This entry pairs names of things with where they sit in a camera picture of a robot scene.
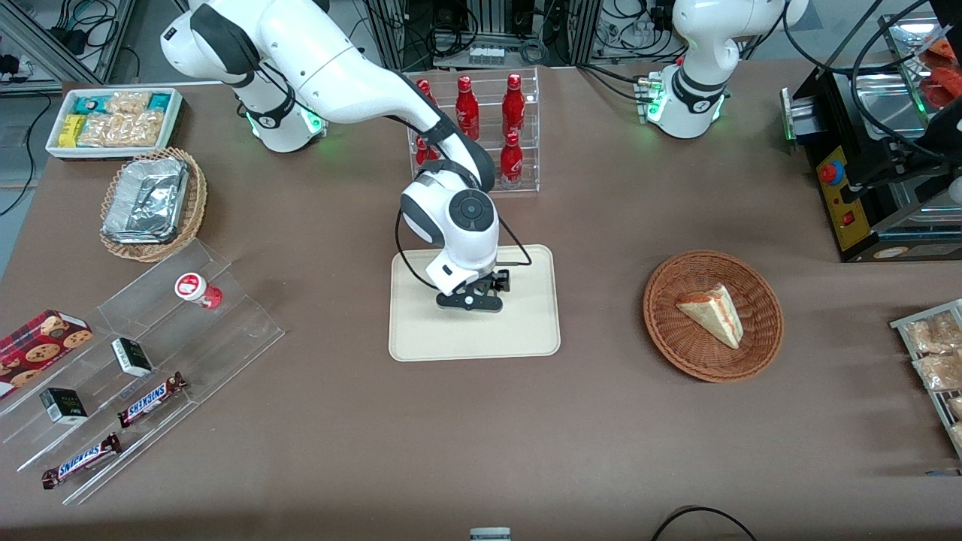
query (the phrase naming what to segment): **snickers bar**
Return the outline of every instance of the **snickers bar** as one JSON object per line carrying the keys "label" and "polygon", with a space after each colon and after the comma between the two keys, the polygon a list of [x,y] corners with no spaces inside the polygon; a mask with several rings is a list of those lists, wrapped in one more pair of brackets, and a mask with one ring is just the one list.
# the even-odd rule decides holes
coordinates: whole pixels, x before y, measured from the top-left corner
{"label": "snickers bar", "polygon": [[144,415],[150,413],[154,408],[161,405],[166,399],[174,396],[174,393],[187,387],[187,381],[181,377],[180,373],[175,373],[161,383],[156,389],[147,393],[147,396],[137,400],[129,408],[117,414],[120,426],[126,428]]}
{"label": "snickers bar", "polygon": [[107,439],[78,454],[77,456],[74,456],[69,462],[61,464],[60,468],[51,468],[46,472],[43,472],[43,488],[45,490],[50,490],[64,482],[68,477],[76,474],[84,468],[89,468],[94,462],[97,462],[101,458],[110,456],[114,453],[120,454],[122,451],[123,449],[120,447],[120,440],[117,439],[116,434],[111,432],[111,435],[107,436]]}

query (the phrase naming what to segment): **brown wicker basket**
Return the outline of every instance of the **brown wicker basket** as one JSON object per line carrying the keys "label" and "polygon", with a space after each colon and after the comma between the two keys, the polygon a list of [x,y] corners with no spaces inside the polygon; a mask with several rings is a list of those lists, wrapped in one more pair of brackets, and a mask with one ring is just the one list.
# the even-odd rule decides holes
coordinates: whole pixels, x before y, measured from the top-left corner
{"label": "brown wicker basket", "polygon": [[[142,263],[156,263],[166,256],[182,250],[197,236],[200,222],[204,218],[204,206],[207,204],[207,180],[204,178],[204,171],[200,170],[197,162],[193,160],[190,154],[179,148],[154,150],[134,158],[133,161],[158,160],[161,158],[177,158],[190,165],[190,178],[188,179],[187,195],[184,199],[184,214],[181,216],[180,233],[177,234],[173,242],[166,245],[122,245],[110,241],[101,234],[100,241],[113,255]],[[100,205],[100,219],[107,217],[107,211],[114,201],[114,192],[116,192],[119,178],[120,171],[114,175],[114,181],[111,182],[107,189],[107,195],[104,197],[104,202]]]}
{"label": "brown wicker basket", "polygon": [[[738,349],[723,344],[678,310],[680,296],[728,288],[745,336]],[[648,280],[645,326],[655,346],[687,374],[717,383],[742,381],[770,365],[781,348],[784,321],[778,299],[758,272],[717,251],[691,251],[661,264]]]}

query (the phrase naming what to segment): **clear acrylic stand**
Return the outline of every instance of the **clear acrylic stand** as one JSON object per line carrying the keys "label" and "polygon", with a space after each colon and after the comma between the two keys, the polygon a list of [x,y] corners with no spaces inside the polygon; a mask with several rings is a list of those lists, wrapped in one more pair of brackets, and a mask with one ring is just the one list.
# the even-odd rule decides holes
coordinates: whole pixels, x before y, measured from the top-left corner
{"label": "clear acrylic stand", "polygon": [[[123,453],[104,458],[56,489],[63,504],[80,503],[166,434],[217,389],[283,335],[265,309],[247,296],[229,263],[198,240],[167,257],[101,304],[86,320],[94,332],[79,354],[67,357],[9,398],[0,412],[4,453],[17,470],[35,477],[116,432]],[[224,299],[205,310],[173,293],[176,279],[198,272]],[[154,367],[134,378],[124,373],[111,349],[118,336],[136,340]],[[189,387],[176,393],[132,426],[121,428],[116,414],[180,372]],[[80,425],[50,421],[39,399],[46,387],[73,389],[89,418]]]}
{"label": "clear acrylic stand", "polygon": [[[501,149],[504,147],[504,135],[501,132],[501,101],[508,88],[508,75],[517,73],[521,76],[521,92],[524,94],[524,129],[519,145],[524,152],[521,164],[521,183],[518,188],[505,190],[501,187]],[[541,188],[541,169],[539,162],[541,148],[540,117],[538,103],[540,100],[538,88],[538,70],[533,67],[524,69],[484,69],[462,72],[431,72],[410,76],[413,80],[427,79],[431,83],[431,94],[438,100],[438,107],[456,119],[454,104],[458,100],[458,77],[468,75],[474,95],[478,98],[478,109],[481,117],[481,136],[478,143],[491,154],[494,159],[496,179],[491,195],[507,195],[511,193],[537,193]],[[411,173],[417,174],[418,162],[415,156],[418,146],[415,143],[417,134],[408,130],[408,150],[411,154]]]}

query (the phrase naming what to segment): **red bottle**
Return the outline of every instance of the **red bottle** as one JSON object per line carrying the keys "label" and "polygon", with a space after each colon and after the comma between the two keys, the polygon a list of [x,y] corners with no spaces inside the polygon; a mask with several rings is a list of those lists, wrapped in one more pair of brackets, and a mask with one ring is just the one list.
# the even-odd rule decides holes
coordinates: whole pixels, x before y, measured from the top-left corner
{"label": "red bottle", "polygon": [[428,148],[420,136],[415,136],[415,144],[418,146],[418,152],[415,154],[415,162],[417,162],[419,166],[427,160],[438,159],[438,152],[434,147]]}
{"label": "red bottle", "polygon": [[524,94],[521,93],[521,76],[517,73],[508,75],[508,91],[501,102],[501,115],[504,137],[508,137],[512,130],[521,133],[524,128]]}
{"label": "red bottle", "polygon": [[434,99],[434,95],[431,94],[431,83],[429,83],[427,79],[418,79],[418,88],[424,92],[424,95],[426,95],[429,100],[435,105],[438,105],[438,100]]}
{"label": "red bottle", "polygon": [[518,132],[511,132],[504,138],[501,149],[501,186],[505,190],[515,190],[521,185],[521,162],[524,152],[518,146]]}
{"label": "red bottle", "polygon": [[458,114],[458,127],[472,141],[481,137],[481,117],[478,113],[478,98],[471,89],[471,78],[467,75],[458,77],[458,101],[454,104]]}

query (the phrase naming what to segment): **white robotic arm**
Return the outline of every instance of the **white robotic arm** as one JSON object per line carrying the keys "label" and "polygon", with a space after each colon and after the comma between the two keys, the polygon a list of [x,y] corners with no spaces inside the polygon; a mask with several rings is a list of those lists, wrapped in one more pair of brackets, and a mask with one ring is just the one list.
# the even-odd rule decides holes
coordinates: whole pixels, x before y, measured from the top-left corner
{"label": "white robotic arm", "polygon": [[[189,34],[189,39],[171,46],[182,33]],[[490,155],[461,133],[406,77],[369,62],[313,2],[209,0],[192,5],[190,12],[174,21],[162,35],[161,44],[174,67],[193,76],[203,71],[231,84],[249,110],[258,111],[241,95],[248,86],[257,89],[250,93],[257,93],[262,101],[272,99],[274,109],[266,113],[277,126],[285,126],[299,101],[332,122],[356,123],[388,116],[418,131],[444,157],[426,163],[401,195],[408,225],[425,241],[442,248],[427,268],[428,277],[444,296],[457,296],[467,284],[482,280],[486,285],[475,289],[474,297],[470,292],[460,294],[458,302],[469,301],[455,305],[500,308],[499,300],[474,302],[481,290],[486,293],[487,287],[496,283],[493,271],[499,220],[487,195],[494,185]],[[289,90],[280,91],[285,84]],[[263,99],[265,94],[270,99]],[[261,132],[268,147],[272,135],[267,134],[266,139],[265,131]],[[307,142],[296,134],[282,139],[301,145]]]}
{"label": "white robotic arm", "polygon": [[677,0],[672,25],[688,41],[688,52],[681,66],[651,74],[662,88],[652,89],[647,120],[681,139],[705,133],[738,65],[734,38],[768,32],[783,10],[792,26],[806,8],[808,0]]}

